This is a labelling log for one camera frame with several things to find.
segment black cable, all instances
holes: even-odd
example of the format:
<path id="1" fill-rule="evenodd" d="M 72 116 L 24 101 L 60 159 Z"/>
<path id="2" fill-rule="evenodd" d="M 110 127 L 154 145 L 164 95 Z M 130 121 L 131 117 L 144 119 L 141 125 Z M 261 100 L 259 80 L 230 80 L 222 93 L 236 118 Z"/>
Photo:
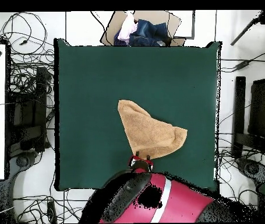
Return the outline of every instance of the black cable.
<path id="1" fill-rule="evenodd" d="M 227 118 L 230 118 L 230 116 L 232 116 L 232 115 L 234 115 L 234 114 L 235 114 L 235 112 L 233 112 L 231 115 L 229 115 L 228 117 L 226 117 L 226 118 L 224 118 L 223 120 L 221 120 L 221 121 L 219 122 L 219 125 L 220 125 L 224 120 L 226 120 Z"/>
<path id="2" fill-rule="evenodd" d="M 219 178 L 222 179 L 222 180 L 225 182 L 225 184 L 227 184 L 227 185 L 230 187 L 230 189 L 232 190 L 232 194 L 233 194 L 233 196 L 236 198 L 235 191 L 234 191 L 234 189 L 232 188 L 232 186 L 231 186 L 228 182 L 226 182 L 221 176 L 219 176 Z"/>
<path id="3" fill-rule="evenodd" d="M 221 72 L 226 72 L 226 73 L 230 73 L 230 72 L 235 72 L 235 71 L 238 71 L 240 69 L 243 69 L 245 68 L 246 66 L 248 66 L 250 64 L 250 62 L 256 60 L 257 58 L 261 57 L 262 55 L 265 55 L 265 52 L 256 56 L 255 58 L 252 58 L 250 60 L 247 60 L 247 61 L 242 61 L 240 64 L 237 64 L 236 66 L 232 67 L 232 68 L 221 68 L 221 69 L 233 69 L 232 71 L 221 71 Z"/>
<path id="4" fill-rule="evenodd" d="M 28 21 L 22 15 L 33 15 L 38 20 L 38 22 L 42 25 L 42 27 L 44 29 L 44 39 L 43 40 L 40 40 L 39 38 L 35 38 L 35 37 L 31 36 L 31 26 L 29 25 Z M 16 32 L 13 30 L 13 22 L 17 17 L 22 18 L 27 23 L 28 27 L 30 28 L 30 34 L 29 35 L 21 33 L 21 32 Z M 6 32 L 5 29 L 6 29 L 9 22 L 11 22 L 11 31 Z M 18 13 L 13 14 L 8 19 L 8 21 L 4 23 L 1 31 L 3 33 L 0 37 L 1 38 L 6 37 L 8 39 L 9 44 L 12 47 L 12 51 L 16 52 L 15 55 L 18 55 L 18 56 L 22 57 L 22 59 L 23 59 L 23 63 L 16 63 L 15 61 L 20 61 L 20 60 L 17 58 L 14 59 L 15 55 L 12 57 L 12 66 L 11 66 L 11 75 L 10 75 L 11 82 L 10 82 L 10 87 L 9 87 L 10 91 L 11 92 L 34 94 L 34 91 L 36 89 L 35 88 L 35 85 L 36 85 L 36 72 L 35 72 L 35 70 L 37 69 L 37 67 L 42 65 L 42 66 L 46 67 L 48 70 L 53 70 L 53 61 L 54 60 L 49 60 L 49 57 L 54 56 L 53 50 L 45 50 L 44 49 L 45 44 L 49 44 L 52 46 L 52 44 L 46 42 L 47 31 L 46 31 L 44 24 L 42 23 L 40 17 L 33 14 L 33 13 L 18 12 Z M 34 52 L 28 52 L 28 53 L 17 52 L 14 49 L 13 45 L 15 42 L 17 42 L 21 38 L 18 38 L 13 43 L 11 43 L 9 41 L 9 39 L 13 36 L 13 34 L 21 34 L 23 36 L 27 36 L 27 38 L 25 39 L 26 43 L 29 41 L 29 42 L 32 42 L 35 44 L 39 44 L 35 41 L 31 41 L 30 39 L 42 41 L 42 43 L 39 44 L 39 48 L 37 50 L 42 48 L 43 49 L 42 52 L 45 51 L 45 59 L 47 61 L 49 61 L 50 63 L 42 62 L 41 61 L 41 57 L 42 57 L 41 55 L 39 55 L 39 56 L 31 55 L 31 54 L 34 54 L 37 50 L 35 50 Z M 51 93 L 52 87 L 51 87 L 51 84 L 49 82 L 47 82 L 47 88 L 48 88 L 47 93 L 48 94 Z"/>
<path id="5" fill-rule="evenodd" d="M 73 215 L 75 215 L 74 210 L 73 210 L 73 208 L 72 208 L 72 206 L 70 205 L 69 200 L 68 200 L 68 193 L 69 193 L 70 190 L 71 190 L 71 189 L 68 189 L 68 190 L 67 190 L 66 200 L 67 200 L 67 203 L 68 203 L 68 205 L 70 206 L 70 208 L 71 208 L 71 210 L 72 210 Z"/>
<path id="6" fill-rule="evenodd" d="M 42 155 L 43 155 L 43 152 L 41 153 L 41 156 L 40 156 L 40 160 L 39 160 L 39 162 L 35 163 L 34 165 L 37 165 L 37 164 L 39 164 L 39 163 L 41 162 Z"/>
<path id="7" fill-rule="evenodd" d="M 232 180 L 232 174 L 229 172 L 229 170 L 227 169 L 227 172 L 229 173 L 229 180 L 228 181 L 225 181 L 224 183 L 221 183 L 221 184 L 228 184 L 231 180 Z"/>
<path id="8" fill-rule="evenodd" d="M 107 40 L 107 43 L 108 44 L 110 44 L 111 46 L 112 46 L 112 44 L 108 41 L 108 39 L 107 39 L 107 28 L 105 29 L 105 27 L 103 26 L 103 24 L 96 18 L 96 16 L 94 16 L 94 14 L 93 14 L 93 12 L 92 11 L 90 11 L 91 12 L 91 15 L 93 15 L 93 17 L 96 19 L 96 21 L 98 21 L 99 22 L 99 24 L 102 26 L 102 28 L 103 28 L 103 32 L 105 33 L 105 39 Z"/>
<path id="9" fill-rule="evenodd" d="M 51 100 L 51 104 L 52 104 L 52 106 L 54 105 L 54 102 L 52 101 L 52 98 L 49 96 L 49 95 L 46 95 L 48 98 L 50 98 L 50 100 Z"/>
<path id="10" fill-rule="evenodd" d="M 234 133 L 222 133 L 222 132 L 219 132 L 218 135 L 233 135 Z"/>
<path id="11" fill-rule="evenodd" d="M 54 176 L 52 177 L 52 181 L 50 185 L 50 196 L 51 196 L 51 187 L 52 187 L 52 184 L 54 183 L 54 180 L 55 180 L 55 171 L 54 171 Z"/>
<path id="12" fill-rule="evenodd" d="M 168 12 L 167 32 L 168 32 L 170 38 L 172 39 L 172 41 L 175 42 L 176 44 L 178 44 L 178 43 L 172 38 L 171 33 L 168 31 L 168 24 L 169 24 L 169 19 L 170 19 L 170 17 L 171 17 L 171 14 Z"/>
<path id="13" fill-rule="evenodd" d="M 46 134 L 46 139 L 47 139 L 47 142 L 49 143 L 51 149 L 55 152 L 55 149 L 51 146 L 51 143 L 50 143 L 50 141 L 48 140 L 47 134 Z"/>
<path id="14" fill-rule="evenodd" d="M 240 200 L 240 197 L 241 197 L 242 193 L 245 193 L 246 191 L 250 191 L 250 192 L 256 194 L 257 196 L 259 196 L 259 194 L 256 191 L 253 191 L 253 190 L 250 190 L 250 189 L 245 189 L 245 190 L 243 190 L 243 191 L 241 191 L 239 193 L 239 197 L 238 197 L 239 200 Z"/>
<path id="15" fill-rule="evenodd" d="M 242 204 L 245 204 L 241 199 L 236 198 L 236 197 L 228 197 L 228 198 L 234 198 L 236 201 L 241 201 Z"/>
<path id="16" fill-rule="evenodd" d="M 18 104 L 18 103 L 27 103 L 27 102 L 30 102 L 30 101 L 38 102 L 38 103 L 40 103 L 40 104 L 46 106 L 46 107 L 49 108 L 49 109 L 53 109 L 53 108 L 54 108 L 54 106 L 46 105 L 46 104 L 44 104 L 44 103 L 42 103 L 42 102 L 40 102 L 40 101 L 38 101 L 38 100 L 35 100 L 35 99 L 26 100 L 26 101 L 19 101 L 19 102 L 11 102 L 11 103 L 1 103 L 0 106 L 1 106 L 1 105 Z"/>
<path id="17" fill-rule="evenodd" d="M 7 34 L 7 33 L 17 33 L 17 34 L 21 34 L 21 35 L 25 35 L 25 36 L 28 36 L 28 37 L 30 37 L 28 34 L 26 34 L 26 33 L 21 33 L 21 32 L 18 32 L 18 31 L 7 31 L 7 32 L 5 32 L 5 34 Z M 44 40 L 40 40 L 39 38 L 36 38 L 36 37 L 33 37 L 33 36 L 31 36 L 30 38 L 33 38 L 33 39 L 35 39 L 35 40 L 39 40 L 39 41 L 42 41 L 44 44 L 48 44 L 48 45 L 50 45 L 50 46 L 54 46 L 53 44 L 51 44 L 51 43 L 48 43 L 48 42 L 46 42 L 46 41 L 44 41 Z"/>
<path id="18" fill-rule="evenodd" d="M 80 208 L 80 209 L 77 209 L 77 210 L 75 210 L 75 211 L 73 211 L 73 213 L 75 214 L 77 211 L 82 211 L 83 210 L 83 208 Z"/>
<path id="19" fill-rule="evenodd" d="M 234 147 L 236 147 L 236 148 L 240 148 L 240 147 L 238 147 L 238 146 L 232 144 L 232 143 L 231 143 L 230 141 L 228 141 L 228 140 L 225 140 L 225 139 L 222 139 L 222 138 L 219 138 L 218 140 L 222 140 L 222 141 L 228 142 L 229 144 L 233 145 Z"/>
<path id="20" fill-rule="evenodd" d="M 127 14 L 127 11 L 124 11 L 124 10 L 123 10 L 123 12 L 124 12 L 125 14 Z M 135 14 L 135 10 L 133 11 L 132 14 L 133 14 L 133 15 Z"/>
<path id="21" fill-rule="evenodd" d="M 37 197 L 48 197 L 48 196 L 47 195 L 25 196 L 21 198 L 14 198 L 13 200 L 29 200 L 29 198 L 37 198 Z"/>
<path id="22" fill-rule="evenodd" d="M 27 208 L 25 208 L 24 211 L 23 211 L 23 212 L 17 217 L 17 222 L 20 222 L 20 221 L 21 221 L 21 219 L 22 219 L 22 217 L 23 217 L 24 214 L 31 214 L 31 215 L 33 215 L 33 218 L 34 218 L 33 221 L 35 221 L 36 224 L 38 224 L 38 221 L 40 221 L 40 220 L 41 220 L 41 223 L 42 223 L 42 224 L 45 224 L 44 221 L 43 221 L 43 219 L 42 219 L 42 217 L 43 217 L 43 216 L 47 216 L 47 217 L 48 217 L 49 214 L 42 212 L 42 210 L 41 210 L 39 204 L 40 204 L 41 202 L 48 201 L 48 200 L 52 200 L 52 201 L 54 201 L 56 204 L 58 204 L 59 206 L 62 206 L 62 207 L 64 207 L 64 208 L 66 208 L 66 209 L 67 209 L 67 212 L 69 212 L 69 213 L 71 214 L 71 216 L 74 216 L 77 220 L 79 220 L 79 217 L 75 215 L 75 211 L 73 211 L 73 212 L 74 212 L 74 214 L 73 214 L 73 213 L 72 213 L 72 210 L 70 210 L 68 207 L 63 206 L 62 204 L 60 204 L 60 203 L 59 203 L 55 198 L 53 198 L 52 196 L 38 195 L 38 196 L 33 196 L 33 197 L 45 197 L 45 198 L 44 198 L 44 199 L 40 199 L 40 200 L 35 199 L 35 200 L 34 200 L 34 201 L 33 201 L 33 202 L 32 202 Z M 32 196 L 28 196 L 28 197 L 22 197 L 22 198 L 14 198 L 13 200 L 22 200 L 22 199 L 33 198 L 33 197 L 32 197 Z M 39 209 L 32 209 L 32 207 L 34 207 L 34 206 L 38 206 Z M 36 216 L 34 216 L 34 214 L 32 213 L 32 211 L 37 211 L 37 212 L 39 213 L 39 215 L 40 215 L 40 218 L 37 219 Z"/>
<path id="23" fill-rule="evenodd" d="M 230 164 L 230 167 L 234 167 L 234 168 L 238 169 L 238 167 L 236 167 L 236 166 L 234 165 L 234 163 L 236 162 L 235 159 L 232 161 L 232 163 L 229 162 L 229 161 L 227 161 L 225 158 L 223 158 L 223 159 L 226 161 L 226 163 Z"/>

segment black pole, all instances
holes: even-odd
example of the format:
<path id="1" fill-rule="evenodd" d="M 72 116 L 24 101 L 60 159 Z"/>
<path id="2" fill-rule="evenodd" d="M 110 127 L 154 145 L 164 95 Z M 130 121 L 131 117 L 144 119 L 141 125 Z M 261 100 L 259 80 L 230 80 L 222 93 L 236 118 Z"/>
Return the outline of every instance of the black pole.
<path id="1" fill-rule="evenodd" d="M 258 23 L 260 20 L 259 18 L 254 18 L 248 25 L 243 29 L 243 31 L 235 38 L 235 40 L 231 43 L 231 46 L 236 44 L 236 42 L 250 29 L 254 24 Z"/>

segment clothing pile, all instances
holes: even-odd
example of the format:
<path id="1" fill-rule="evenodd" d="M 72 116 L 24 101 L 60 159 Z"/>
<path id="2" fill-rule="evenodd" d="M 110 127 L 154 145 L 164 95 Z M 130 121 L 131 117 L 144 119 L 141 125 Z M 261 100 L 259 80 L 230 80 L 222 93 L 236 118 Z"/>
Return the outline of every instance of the clothing pile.
<path id="1" fill-rule="evenodd" d="M 157 25 L 141 19 L 136 22 L 130 12 L 114 37 L 115 46 L 168 46 L 170 43 L 165 22 Z"/>

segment floor tile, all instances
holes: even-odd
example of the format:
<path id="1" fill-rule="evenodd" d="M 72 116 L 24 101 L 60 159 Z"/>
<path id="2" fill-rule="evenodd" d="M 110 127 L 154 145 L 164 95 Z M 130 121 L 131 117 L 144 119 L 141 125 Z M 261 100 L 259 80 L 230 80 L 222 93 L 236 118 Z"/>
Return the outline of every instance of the floor tile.
<path id="1" fill-rule="evenodd" d="M 93 14 L 106 29 L 113 11 L 93 11 Z M 103 46 L 100 43 L 103 27 L 90 11 L 67 12 L 66 30 L 67 42 L 72 46 Z"/>
<path id="2" fill-rule="evenodd" d="M 48 138 L 51 141 L 52 137 L 49 133 Z M 35 163 L 39 162 L 40 157 L 41 155 L 36 158 Z M 15 181 L 13 197 L 20 198 L 32 197 L 35 195 L 49 195 L 54 171 L 55 153 L 51 148 L 49 148 L 42 154 L 40 163 L 18 175 Z M 63 197 L 63 193 L 56 193 L 53 186 L 51 187 L 51 190 L 54 198 L 57 197 L 57 194 L 59 194 L 59 198 Z"/>
<path id="3" fill-rule="evenodd" d="M 47 30 L 47 39 L 46 42 L 49 44 L 45 44 L 44 48 L 53 49 L 54 38 L 65 38 L 65 12 L 32 12 L 33 14 L 39 16 L 41 21 L 43 22 L 44 27 Z M 1 30 L 5 24 L 9 20 L 9 18 L 14 14 L 14 12 L 0 12 L 0 35 L 2 34 Z M 28 24 L 23 20 L 21 17 L 17 16 L 14 18 L 13 21 L 13 31 L 24 33 L 24 34 L 13 34 L 12 37 L 9 39 L 10 42 L 13 44 L 12 48 L 20 53 L 41 53 L 42 48 L 39 48 L 39 44 L 42 43 L 45 37 L 45 31 L 42 24 L 38 21 L 36 17 L 33 15 L 21 13 L 22 17 L 26 19 L 28 24 L 31 27 L 31 38 L 27 44 L 20 45 L 23 40 L 28 38 L 30 34 L 30 27 Z M 11 32 L 11 21 L 7 24 L 5 28 L 5 32 Z"/>
<path id="4" fill-rule="evenodd" d="M 265 53 L 265 25 L 252 26 L 231 46 L 232 41 L 260 10 L 218 10 L 216 40 L 222 41 L 221 58 L 249 60 Z M 265 55 L 258 58 L 265 60 Z"/>
<path id="5" fill-rule="evenodd" d="M 168 10 L 169 13 L 180 18 L 181 23 L 174 34 L 175 37 L 192 36 L 192 10 Z"/>
<path id="6" fill-rule="evenodd" d="M 67 223 L 78 223 L 80 217 L 82 216 L 82 209 L 86 205 L 85 201 L 65 201 L 65 206 L 69 209 L 65 208 L 65 216 L 63 213 L 64 207 L 55 204 L 56 214 L 60 217 L 64 218 L 64 224 Z"/>
<path id="7" fill-rule="evenodd" d="M 232 167 L 229 163 L 226 167 L 223 165 L 220 170 L 220 194 L 226 198 L 235 200 L 234 197 L 239 197 L 239 193 L 245 189 L 250 189 L 255 191 L 254 182 L 240 174 L 237 168 Z M 244 204 L 257 204 L 257 196 L 253 192 L 244 192 L 241 194 L 241 203 Z"/>
<path id="8" fill-rule="evenodd" d="M 216 10 L 195 11 L 195 38 L 186 40 L 184 46 L 205 47 L 215 39 Z"/>
<path id="9" fill-rule="evenodd" d="M 68 200 L 88 200 L 94 192 L 94 189 L 71 189 L 65 196 Z"/>

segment white stripe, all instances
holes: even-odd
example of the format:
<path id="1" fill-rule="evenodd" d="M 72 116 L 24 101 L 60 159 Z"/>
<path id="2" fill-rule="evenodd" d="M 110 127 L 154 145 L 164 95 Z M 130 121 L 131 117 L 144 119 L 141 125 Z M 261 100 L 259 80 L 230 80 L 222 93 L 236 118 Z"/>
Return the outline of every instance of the white stripe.
<path id="1" fill-rule="evenodd" d="M 165 185 L 164 185 L 164 189 L 163 189 L 163 194 L 161 196 L 161 202 L 162 202 L 162 207 L 159 209 L 156 209 L 155 214 L 151 220 L 151 223 L 157 223 L 160 221 L 163 212 L 165 210 L 165 207 L 167 206 L 167 201 L 168 201 L 168 197 L 169 197 L 169 193 L 171 192 L 171 186 L 172 183 L 170 180 L 168 180 L 167 178 L 165 178 Z"/>

